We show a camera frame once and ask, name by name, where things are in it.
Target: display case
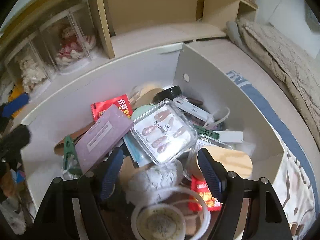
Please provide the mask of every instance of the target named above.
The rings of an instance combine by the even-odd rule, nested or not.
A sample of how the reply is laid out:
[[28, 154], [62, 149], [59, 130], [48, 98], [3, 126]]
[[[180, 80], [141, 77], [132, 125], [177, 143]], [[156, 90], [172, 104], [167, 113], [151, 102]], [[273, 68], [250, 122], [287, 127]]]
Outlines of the display case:
[[34, 32], [21, 41], [6, 57], [4, 64], [16, 85], [31, 98], [43, 92], [54, 77], [55, 68], [46, 50], [40, 54], [37, 47], [44, 47], [40, 33]]
[[41, 27], [49, 53], [61, 73], [89, 64], [97, 44], [88, 0], [47, 20]]

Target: silver bolt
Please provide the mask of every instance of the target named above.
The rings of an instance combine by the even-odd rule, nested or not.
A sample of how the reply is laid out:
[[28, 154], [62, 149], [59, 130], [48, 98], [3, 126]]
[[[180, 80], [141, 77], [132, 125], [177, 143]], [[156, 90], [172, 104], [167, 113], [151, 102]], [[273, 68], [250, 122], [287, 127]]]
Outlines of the silver bolt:
[[265, 177], [260, 178], [261, 182], [264, 184], [268, 184], [269, 180]]
[[61, 181], [61, 178], [59, 178], [59, 177], [56, 177], [53, 179], [53, 183], [55, 183], [55, 184], [60, 183], [60, 181]]
[[229, 176], [230, 178], [235, 178], [235, 177], [237, 176], [237, 174], [236, 174], [234, 171], [229, 171], [229, 172], [228, 172], [228, 176]]
[[87, 171], [86, 174], [85, 174], [85, 176], [86, 176], [87, 178], [92, 178], [92, 177], [94, 176], [94, 173], [93, 173], [93, 171]]

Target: purple box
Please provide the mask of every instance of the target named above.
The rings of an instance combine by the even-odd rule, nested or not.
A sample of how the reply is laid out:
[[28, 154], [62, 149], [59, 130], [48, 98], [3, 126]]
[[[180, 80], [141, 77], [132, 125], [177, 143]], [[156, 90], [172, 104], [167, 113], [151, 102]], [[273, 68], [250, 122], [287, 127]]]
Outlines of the purple box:
[[83, 174], [100, 162], [132, 126], [131, 119], [117, 106], [110, 106], [76, 144]]

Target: red snack packet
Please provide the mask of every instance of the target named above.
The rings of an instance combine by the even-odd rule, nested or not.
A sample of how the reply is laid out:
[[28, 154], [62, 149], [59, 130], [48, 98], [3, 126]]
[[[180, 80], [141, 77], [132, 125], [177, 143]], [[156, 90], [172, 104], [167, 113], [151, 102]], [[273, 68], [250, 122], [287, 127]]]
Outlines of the red snack packet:
[[[211, 195], [211, 192], [205, 181], [198, 180], [194, 176], [191, 176], [191, 190], [197, 192], [200, 195], [200, 197], [203, 198], [203, 200], [207, 204], [209, 211], [221, 210], [222, 204], [218, 201], [218, 199], [214, 198]], [[189, 209], [192, 211], [200, 211], [202, 210], [202, 206], [198, 203], [189, 202]]]
[[99, 117], [111, 106], [115, 104], [128, 118], [131, 117], [133, 111], [130, 106], [127, 95], [112, 98], [107, 101], [91, 104], [91, 112], [94, 121], [96, 122]]

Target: beige quilted blanket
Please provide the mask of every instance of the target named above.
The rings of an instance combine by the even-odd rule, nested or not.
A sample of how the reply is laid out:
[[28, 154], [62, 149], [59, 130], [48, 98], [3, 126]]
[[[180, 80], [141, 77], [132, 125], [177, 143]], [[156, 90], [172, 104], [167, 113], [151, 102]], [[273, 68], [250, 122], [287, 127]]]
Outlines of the beige quilted blanket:
[[249, 49], [286, 84], [320, 149], [320, 75], [314, 59], [272, 26], [245, 19], [238, 26]]

